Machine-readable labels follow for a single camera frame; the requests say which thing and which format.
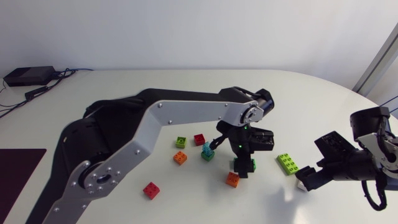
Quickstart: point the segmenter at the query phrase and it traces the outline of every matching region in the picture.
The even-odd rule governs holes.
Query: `cable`
[[[390,111],[390,113],[392,113],[392,112],[394,112],[394,111],[396,111],[396,110],[398,110],[398,108],[393,109],[392,111]]]
[[[382,104],[382,105],[380,105],[380,106],[383,106],[383,105],[385,105],[385,104],[389,103],[390,101],[392,101],[392,100],[394,100],[394,99],[396,99],[396,98],[398,98],[398,96],[396,96],[396,97],[394,97],[394,98],[390,99],[389,101],[387,101],[387,102],[383,103],[383,104]]]
[[[69,69],[69,68],[66,68],[66,69],[65,69],[64,71],[62,71],[62,72],[56,72],[57,76],[60,75],[60,74],[62,74],[62,75],[61,75],[60,77],[58,77],[57,81],[56,81],[53,85],[48,86],[47,89],[46,89],[45,91],[43,91],[43,92],[41,92],[41,93],[38,93],[37,95],[32,95],[31,98],[29,98],[28,100],[24,100],[24,101],[22,101],[22,102],[20,102],[20,103],[14,104],[14,105],[0,105],[0,106],[4,106],[4,107],[12,107],[12,108],[8,108],[8,109],[1,110],[0,112],[3,112],[3,111],[7,111],[7,112],[5,112],[4,114],[0,115],[0,119],[3,118],[3,117],[5,117],[5,115],[11,113],[11,112],[14,111],[15,109],[18,109],[18,108],[20,108],[21,106],[24,106],[26,103],[28,103],[28,102],[32,101],[33,99],[35,99],[35,98],[37,98],[37,97],[43,95],[44,93],[50,91],[52,88],[54,88],[55,86],[57,86],[64,78],[70,77],[71,75],[73,75],[74,73],[76,73],[78,70],[91,70],[91,69],[88,69],[88,68],[79,68],[79,69]]]
[[[2,85],[3,85],[3,88],[0,90],[0,93],[1,93],[3,90],[7,90],[6,86],[4,85],[4,80],[2,80]]]

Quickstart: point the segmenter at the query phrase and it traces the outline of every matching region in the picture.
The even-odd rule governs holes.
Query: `black cable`
[[[7,89],[6,86],[5,86],[5,84],[4,84],[4,80],[2,80],[2,86],[3,86],[3,88],[0,90],[0,93],[1,93],[3,90],[6,90],[6,89]]]
[[[383,106],[383,105],[385,105],[385,104],[389,103],[390,101],[392,101],[392,100],[394,100],[394,99],[396,99],[396,98],[398,98],[398,96],[396,96],[396,97],[394,97],[394,98],[390,99],[389,101],[387,101],[387,102],[383,103],[383,104],[382,104],[382,105],[380,105],[380,106]]]
[[[398,110],[398,108],[393,109],[392,111],[390,111],[390,113],[392,113],[392,112],[394,112],[394,111],[396,111],[396,110]]]
[[[375,209],[376,211],[384,210],[387,207],[387,197],[384,191],[386,183],[385,180],[381,179],[383,179],[383,177],[381,176],[376,177],[376,188],[377,188],[377,194],[380,198],[380,205],[376,204],[372,199],[371,195],[369,194],[368,184],[366,183],[366,180],[361,181],[365,197],[368,200],[369,204],[372,206],[372,208]]]
[[[210,143],[209,147],[211,150],[215,150],[227,137],[222,135],[216,139],[213,139],[213,141]]]

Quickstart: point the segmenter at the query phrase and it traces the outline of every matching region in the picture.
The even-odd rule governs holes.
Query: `dark mat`
[[[45,149],[0,149],[0,223],[3,223]]]

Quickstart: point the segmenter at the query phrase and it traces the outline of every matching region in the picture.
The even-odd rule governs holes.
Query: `orange lego brick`
[[[225,183],[236,188],[238,186],[238,183],[239,183],[239,175],[238,174],[234,174],[232,172],[229,172]]]
[[[182,151],[179,151],[174,155],[174,161],[180,165],[182,165],[187,160],[187,155],[185,155]]]

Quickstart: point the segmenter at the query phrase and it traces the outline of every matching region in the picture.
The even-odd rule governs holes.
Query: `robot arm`
[[[313,190],[331,180],[360,180],[365,197],[375,210],[387,206],[385,190],[398,190],[398,139],[386,131],[389,118],[386,107],[376,107],[351,115],[354,140],[363,150],[356,149],[333,131],[315,141],[324,159],[317,162],[323,169],[316,172],[304,167],[296,173],[307,190]],[[381,204],[377,205],[368,192],[367,180],[375,180]]]
[[[273,107],[268,91],[238,87],[218,94],[146,89],[128,98],[97,101],[83,119],[62,131],[50,179],[27,223],[76,223],[92,200],[109,195],[153,152],[163,126],[219,121],[222,138],[240,149],[234,149],[241,161],[237,169],[247,177],[254,171],[250,154],[274,145],[272,132],[250,123]],[[212,149],[221,142],[212,143]]]

